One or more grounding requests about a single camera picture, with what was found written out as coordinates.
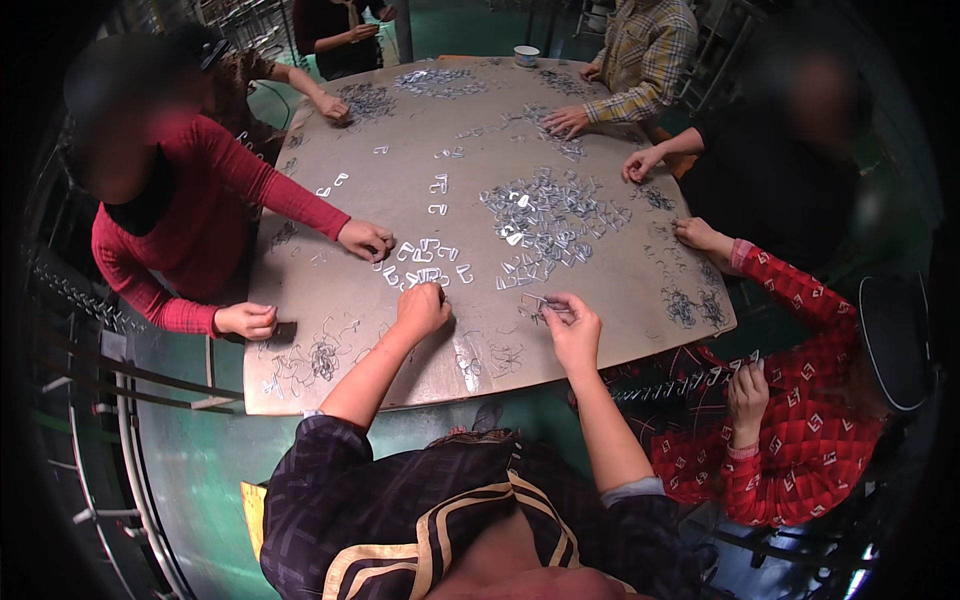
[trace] round table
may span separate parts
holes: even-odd
[[[661,166],[647,186],[620,178],[626,157],[649,144],[640,128],[593,126],[574,144],[542,139],[531,114],[609,97],[601,84],[579,80],[581,66],[540,60],[527,70],[509,59],[457,58],[355,75],[324,85],[355,98],[355,119],[345,129],[300,104],[277,169],[352,217],[389,228],[397,246],[372,268],[317,231],[265,212],[250,301],[276,305],[279,319],[297,328],[292,343],[247,343],[249,414],[321,408],[396,320],[400,286],[418,278],[440,279],[455,320],[411,354],[384,410],[564,377],[549,331],[534,317],[537,297],[551,291],[580,295],[603,319],[601,368],[735,327],[719,273],[673,238],[671,222],[688,212],[672,176]],[[397,86],[408,74],[414,82]],[[588,226],[560,215],[563,229],[581,232],[566,252],[587,243],[589,256],[579,246],[582,252],[561,252],[562,260],[540,258],[530,246],[535,234],[497,224],[507,204],[497,186],[534,183],[563,194],[564,202],[576,204],[572,189],[580,201],[587,196],[602,206],[606,218],[589,217]],[[509,204],[524,202],[522,196],[510,194]],[[528,204],[537,204],[533,196]],[[539,206],[533,230],[548,229],[564,212]],[[538,259],[529,276],[527,263]]]

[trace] cable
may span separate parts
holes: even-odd
[[[290,105],[287,104],[287,101],[283,99],[283,95],[280,94],[280,92],[276,91],[276,88],[274,88],[272,85],[266,85],[266,84],[264,84],[263,82],[257,82],[257,84],[258,84],[258,85],[263,85],[264,87],[266,87],[266,88],[269,89],[270,91],[274,92],[274,94],[276,94],[277,98],[280,99],[280,102],[282,102],[283,105],[287,108],[287,118],[285,118],[285,119],[283,120],[283,127],[282,127],[282,129],[284,129],[284,130],[287,129],[287,125],[290,124]]]
[[[373,24],[380,27],[380,32],[376,36],[380,37],[380,35],[382,34],[383,37],[386,37],[387,39],[389,39],[391,45],[394,46],[394,52],[395,52],[394,56],[396,56],[397,60],[400,60],[400,49],[396,46],[396,40],[394,39],[394,36],[390,33],[390,31],[392,30],[391,25],[393,24],[393,21],[391,21],[390,23],[385,23],[380,19],[374,17]]]

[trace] gray table surface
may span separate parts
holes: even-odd
[[[670,221],[688,216],[672,176],[662,166],[652,172],[653,184],[674,201],[673,210],[653,208],[642,194],[634,197],[636,187],[620,178],[626,157],[649,143],[639,128],[589,129],[582,136],[587,155],[579,163],[565,158],[550,141],[539,139],[536,128],[526,121],[514,120],[506,129],[496,130],[504,124],[502,113],[521,114],[525,104],[558,108],[609,96],[600,84],[580,84],[582,93],[566,95],[543,82],[544,71],[576,78],[581,66],[540,60],[538,69],[526,70],[509,59],[458,58],[405,64],[325,84],[327,91],[338,94],[346,85],[372,82],[386,87],[387,96],[396,99],[392,114],[358,121],[346,129],[332,127],[305,101],[300,104],[277,168],[283,171],[295,158],[296,166],[286,169],[293,180],[318,192],[329,187],[328,202],[354,218],[389,228],[398,248],[403,242],[419,247],[421,239],[434,238],[444,247],[459,249],[453,262],[436,256],[430,263],[415,263],[409,257],[399,261],[404,255],[396,251],[385,261],[386,269],[396,266],[400,281],[406,280],[407,272],[442,269],[450,278],[444,290],[456,319],[416,348],[387,394],[384,410],[503,392],[564,377],[546,325],[518,310],[524,303],[523,292],[543,295],[566,290],[580,295],[604,321],[600,368],[736,326],[726,289],[716,283],[718,272],[707,266],[702,275],[704,258],[672,236]],[[446,99],[418,97],[394,86],[395,76],[425,68],[470,69],[487,91]],[[465,83],[460,79],[430,87],[459,88]],[[455,138],[459,132],[485,126],[494,127],[486,127],[479,136]],[[374,149],[381,146],[389,146],[387,153],[375,154]],[[434,158],[456,147],[463,148],[464,157]],[[602,183],[595,199],[614,200],[630,208],[633,218],[619,232],[609,230],[599,240],[588,235],[585,241],[594,254],[587,263],[558,264],[546,282],[534,280],[498,290],[497,276],[513,283],[502,263],[516,263],[521,252],[531,251],[500,239],[493,230],[494,215],[481,202],[480,193],[518,178],[530,181],[533,169],[540,165],[551,166],[552,177],[560,184],[567,169],[582,180],[595,178]],[[334,186],[340,174],[348,179]],[[447,193],[430,193],[430,185],[441,174],[447,175]],[[446,204],[446,214],[429,214],[431,204]],[[303,225],[297,226],[289,241],[272,244],[285,221],[270,211],[263,216],[250,301],[278,306],[282,322],[298,324],[297,336],[287,345],[247,343],[244,391],[249,414],[294,415],[320,407],[333,386],[396,320],[399,289],[338,244]],[[465,264],[470,269],[464,277],[473,276],[469,284],[455,271]],[[690,300],[685,319],[672,320],[668,315],[674,292]],[[719,320],[705,319],[704,295],[717,301]],[[311,368],[311,347],[324,335],[337,347],[339,363],[329,381],[314,375]],[[515,362],[504,362],[505,351]],[[275,386],[271,385],[274,375]]]

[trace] black patterned shirt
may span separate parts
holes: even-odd
[[[663,600],[698,596],[677,503],[664,495],[602,502],[552,449],[494,432],[372,455],[347,421],[314,416],[297,427],[264,500],[260,565],[281,597],[421,599],[517,508],[543,566],[589,566]]]
[[[268,164],[274,165],[283,147],[287,131],[257,120],[247,104],[250,83],[267,80],[276,63],[248,48],[226,55],[213,71],[213,97],[216,108],[203,114],[224,126],[233,137]]]

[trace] plaid shirt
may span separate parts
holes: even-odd
[[[593,63],[613,96],[584,105],[590,123],[637,122],[673,102],[677,80],[697,47],[684,0],[617,0],[604,49]]]
[[[716,499],[743,524],[796,525],[847,497],[870,460],[883,421],[822,391],[843,384],[850,360],[861,351],[854,308],[749,242],[737,240],[732,264],[816,335],[765,360],[770,402],[757,445],[732,449],[732,424],[725,417],[710,428],[654,438],[651,461],[667,495],[678,502]],[[702,352],[718,366],[733,366]]]

